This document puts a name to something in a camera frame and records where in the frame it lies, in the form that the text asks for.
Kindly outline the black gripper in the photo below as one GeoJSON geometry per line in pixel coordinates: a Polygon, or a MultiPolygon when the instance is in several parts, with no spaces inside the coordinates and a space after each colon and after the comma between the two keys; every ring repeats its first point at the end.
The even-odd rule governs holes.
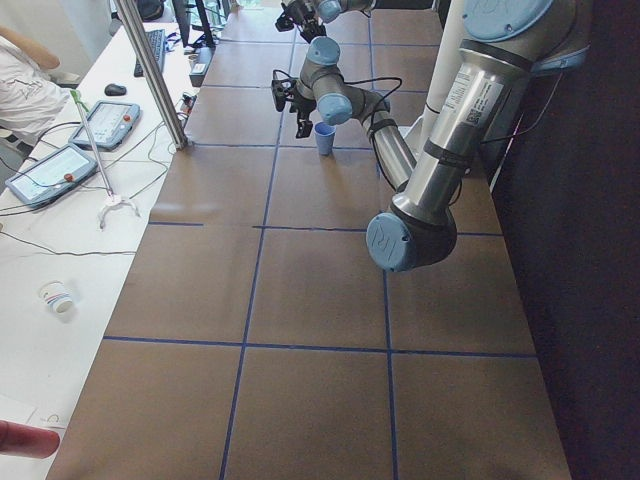
{"type": "Polygon", "coordinates": [[[297,115],[296,138],[309,138],[313,129],[313,122],[310,119],[311,113],[316,109],[314,98],[306,98],[300,93],[294,93],[291,100],[291,112],[297,115]]]}
{"type": "Polygon", "coordinates": [[[321,24],[314,17],[303,17],[299,22],[299,30],[302,36],[320,36],[321,24]]]}

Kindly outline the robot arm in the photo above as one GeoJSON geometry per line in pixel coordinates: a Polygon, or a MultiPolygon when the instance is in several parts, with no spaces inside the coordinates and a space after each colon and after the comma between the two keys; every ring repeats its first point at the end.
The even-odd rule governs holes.
{"type": "Polygon", "coordinates": [[[534,76],[581,65],[589,48],[589,1],[453,1],[444,21],[430,104],[418,119],[421,146],[412,150],[383,97],[349,85],[338,66],[340,48],[324,27],[339,15],[369,13],[375,1],[287,1],[282,18],[308,43],[300,75],[276,93],[278,109],[311,132],[310,114],[329,125],[362,125],[394,189],[389,209],[369,223],[366,243],[387,271],[408,271],[445,259],[457,230],[449,209],[513,87],[534,76]]]}
{"type": "Polygon", "coordinates": [[[369,13],[375,6],[374,0],[301,0],[290,1],[288,11],[294,23],[301,28],[302,36],[311,41],[317,36],[325,36],[325,25],[339,15],[349,11],[369,13]]]}

